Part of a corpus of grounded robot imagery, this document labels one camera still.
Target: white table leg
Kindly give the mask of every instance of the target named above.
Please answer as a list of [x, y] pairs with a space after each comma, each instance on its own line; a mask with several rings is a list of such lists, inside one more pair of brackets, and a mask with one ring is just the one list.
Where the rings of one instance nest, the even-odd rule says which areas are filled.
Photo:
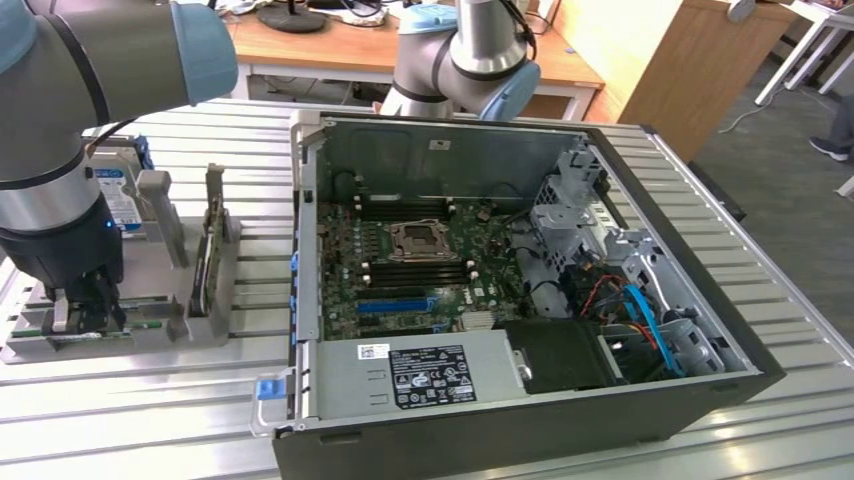
[[822, 32], [823, 28], [824, 28], [824, 22], [815, 22], [810, 27], [810, 29], [807, 30], [806, 34], [803, 35], [803, 38], [800, 39], [800, 42], [798, 42], [798, 45], [795, 45], [795, 48], [791, 50], [791, 53], [788, 54], [786, 61], [783, 62], [780, 67], [776, 69], [776, 73], [774, 73], [774, 77], [771, 77], [771, 81], [767, 83], [767, 85], [762, 89], [762, 93], [759, 93], [759, 96], [754, 100], [754, 103], [756, 105], [764, 105], [764, 103], [767, 102], [768, 98], [771, 97], [771, 93], [776, 91], [779, 84], [783, 83], [783, 79], [786, 78], [786, 75], [788, 75], [788, 72], [791, 71], [791, 68], [795, 66], [795, 63], [798, 63], [798, 60], [800, 60], [800, 57], [803, 56], [806, 49], [810, 47], [810, 44], [815, 40], [815, 37], [818, 37], [818, 34]]
[[237, 84], [231, 91], [231, 98], [237, 100], [249, 99], [249, 75], [252, 75], [252, 65], [237, 64]]
[[584, 120], [584, 114], [590, 108], [590, 102], [592, 102], [592, 96], [596, 90], [592, 88], [578, 88], [570, 97], [570, 102], [566, 104], [566, 110], [563, 111], [563, 120], [572, 120], [580, 122]]
[[839, 190], [836, 190], [836, 193], [843, 197], [854, 199], [854, 177], [851, 177], [849, 181], [842, 184]]
[[851, 52], [851, 54], [849, 55], [849, 58], [845, 59], [845, 62], [842, 62], [842, 65], [839, 65], [839, 67], [836, 68], [836, 71], [832, 72], [832, 75], [822, 85], [822, 88], [818, 89], [818, 93], [824, 95], [830, 91], [830, 89], [832, 88], [832, 84], [836, 83], [836, 80], [839, 80], [839, 77], [842, 76], [845, 71], [849, 69], [851, 62], [854, 62], [854, 52]]
[[786, 82], [787, 90], [794, 90], [795, 88], [798, 88], [798, 85], [800, 85], [800, 82], [812, 71], [815, 64], [818, 64], [819, 60], [824, 56], [824, 53], [836, 44], [836, 39], [839, 38], [839, 35], [842, 35], [842, 32], [843, 30], [840, 28], [834, 28], [830, 31], [830, 33], [824, 37], [824, 40], [822, 40], [822, 43], [818, 45], [818, 48], [812, 52], [812, 55], [810, 55], [810, 58], [807, 58], [806, 62], [803, 62], [803, 66], [800, 66], [794, 76]]

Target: gray floor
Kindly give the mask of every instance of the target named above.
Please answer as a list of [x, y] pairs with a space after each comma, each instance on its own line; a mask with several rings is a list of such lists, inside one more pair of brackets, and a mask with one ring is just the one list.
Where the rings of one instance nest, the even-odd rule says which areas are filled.
[[[720, 129], [755, 108], [774, 68], [760, 69]], [[826, 135], [834, 111], [814, 90], [783, 91], [734, 131], [712, 136], [695, 161], [744, 209], [751, 236], [854, 343], [854, 202], [832, 192], [854, 175], [854, 160], [838, 163], [807, 143]]]

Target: slotted metal table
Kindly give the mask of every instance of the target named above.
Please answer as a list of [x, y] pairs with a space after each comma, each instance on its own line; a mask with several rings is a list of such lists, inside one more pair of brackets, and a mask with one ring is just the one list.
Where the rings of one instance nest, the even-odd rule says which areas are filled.
[[[248, 421], [255, 377], [285, 365], [291, 111], [217, 100], [148, 115], [125, 129], [148, 137], [181, 215], [203, 213], [207, 164], [228, 168], [225, 198], [243, 223], [232, 338], [208, 350], [0, 365], [4, 480], [279, 478], [269, 440], [251, 436]], [[603, 127], [788, 376], [666, 442], [458, 478], [851, 478], [850, 346], [659, 139], [638, 127]], [[636, 222], [619, 194], [615, 203]], [[31, 281], [3, 264], [7, 314]], [[8, 331], [12, 322], [3, 324]]]

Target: wooden desk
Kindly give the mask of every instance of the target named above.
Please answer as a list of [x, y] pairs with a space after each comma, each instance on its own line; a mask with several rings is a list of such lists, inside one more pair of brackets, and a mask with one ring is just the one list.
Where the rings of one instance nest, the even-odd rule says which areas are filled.
[[562, 0], [555, 30], [606, 82], [586, 120], [651, 125], [690, 161], [795, 15], [724, 0]]
[[[248, 98], [247, 78], [252, 74], [391, 83], [397, 57], [395, 18], [380, 28], [327, 22], [323, 31], [297, 35], [272, 30], [255, 15], [247, 15], [233, 28], [240, 64], [233, 98]], [[566, 52], [568, 45], [554, 30], [538, 37], [538, 46], [543, 73], [536, 93], [568, 97], [563, 118], [580, 120], [604, 85], [602, 79], [580, 56]]]

